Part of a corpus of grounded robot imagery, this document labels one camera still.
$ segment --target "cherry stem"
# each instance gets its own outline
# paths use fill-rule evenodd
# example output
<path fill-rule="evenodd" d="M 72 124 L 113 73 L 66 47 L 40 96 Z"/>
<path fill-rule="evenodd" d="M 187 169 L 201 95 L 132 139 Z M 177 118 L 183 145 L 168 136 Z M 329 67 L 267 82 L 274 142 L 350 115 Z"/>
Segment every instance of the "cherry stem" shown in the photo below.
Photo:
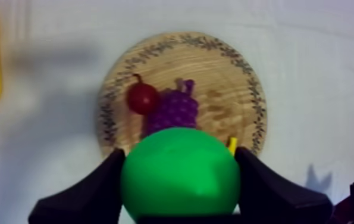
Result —
<path fill-rule="evenodd" d="M 143 83 L 143 81 L 142 81 L 142 77 L 140 76 L 140 74 L 134 74 L 133 76 L 135 76 L 137 79 L 138 79 L 138 82 L 139 83 Z"/>

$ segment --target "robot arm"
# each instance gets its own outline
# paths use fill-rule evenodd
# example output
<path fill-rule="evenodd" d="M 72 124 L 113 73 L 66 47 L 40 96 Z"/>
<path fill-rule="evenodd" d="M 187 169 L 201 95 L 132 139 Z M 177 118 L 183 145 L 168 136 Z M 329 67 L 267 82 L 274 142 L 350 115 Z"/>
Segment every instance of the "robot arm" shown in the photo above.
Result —
<path fill-rule="evenodd" d="M 276 174 L 249 150 L 237 148 L 241 214 L 208 217 L 143 217 L 138 223 L 325 223 L 333 206 L 324 194 Z M 31 224 L 117 223 L 121 210 L 120 173 L 125 160 L 115 150 L 96 170 L 69 189 L 35 205 Z"/>

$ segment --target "grape bunch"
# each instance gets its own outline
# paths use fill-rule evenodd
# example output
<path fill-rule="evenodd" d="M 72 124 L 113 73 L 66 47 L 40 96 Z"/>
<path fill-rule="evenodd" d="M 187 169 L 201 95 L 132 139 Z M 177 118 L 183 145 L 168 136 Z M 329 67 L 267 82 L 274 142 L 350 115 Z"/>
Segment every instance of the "grape bunch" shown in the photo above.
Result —
<path fill-rule="evenodd" d="M 170 127 L 196 128 L 199 104 L 192 98 L 195 82 L 183 81 L 185 91 L 172 90 L 161 99 L 161 105 L 146 120 L 146 136 Z"/>

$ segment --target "floral border pattern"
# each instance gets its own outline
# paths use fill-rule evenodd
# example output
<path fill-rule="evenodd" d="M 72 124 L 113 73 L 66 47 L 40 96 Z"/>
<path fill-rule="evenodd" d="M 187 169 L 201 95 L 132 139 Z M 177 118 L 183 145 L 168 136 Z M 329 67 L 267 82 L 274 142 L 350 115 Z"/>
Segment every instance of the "floral border pattern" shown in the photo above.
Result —
<path fill-rule="evenodd" d="M 112 119 L 114 109 L 111 107 L 111 102 L 115 100 L 117 94 L 120 92 L 123 82 L 133 74 L 133 70 L 138 68 L 139 64 L 146 64 L 151 58 L 159 57 L 163 52 L 173 49 L 174 46 L 178 44 L 185 44 L 207 51 L 220 51 L 220 56 L 229 58 L 232 65 L 240 68 L 242 73 L 248 76 L 248 89 L 252 96 L 252 108 L 255 110 L 257 116 L 254 121 L 256 131 L 252 134 L 252 146 L 250 150 L 254 154 L 258 154 L 261 150 L 260 139 L 265 135 L 265 123 L 263 119 L 266 118 L 267 112 L 265 107 L 261 104 L 261 102 L 265 102 L 265 100 L 261 98 L 259 82 L 257 81 L 253 69 L 235 49 L 221 42 L 219 39 L 206 36 L 193 37 L 188 33 L 178 36 L 167 36 L 163 41 L 147 46 L 142 51 L 138 52 L 137 57 L 132 57 L 124 61 L 125 70 L 117 73 L 113 86 L 104 89 L 105 94 L 102 96 L 103 103 L 100 103 L 99 118 L 103 126 L 103 140 L 108 142 L 109 145 L 115 144 L 117 125 Z"/>

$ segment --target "wood grain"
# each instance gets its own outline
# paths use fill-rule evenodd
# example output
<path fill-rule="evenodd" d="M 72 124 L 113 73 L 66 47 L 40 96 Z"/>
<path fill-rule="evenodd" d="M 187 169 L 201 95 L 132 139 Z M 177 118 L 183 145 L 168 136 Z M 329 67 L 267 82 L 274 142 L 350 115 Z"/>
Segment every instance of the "wood grain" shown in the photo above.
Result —
<path fill-rule="evenodd" d="M 176 88 L 176 80 L 196 82 L 198 128 L 220 141 L 258 154 L 267 129 L 265 96 L 250 65 L 232 47 L 204 33 L 164 33 L 144 40 L 120 57 L 99 94 L 97 133 L 104 156 L 120 147 L 129 153 L 140 141 L 143 117 L 129 111 L 126 90 L 133 73 L 159 91 Z"/>

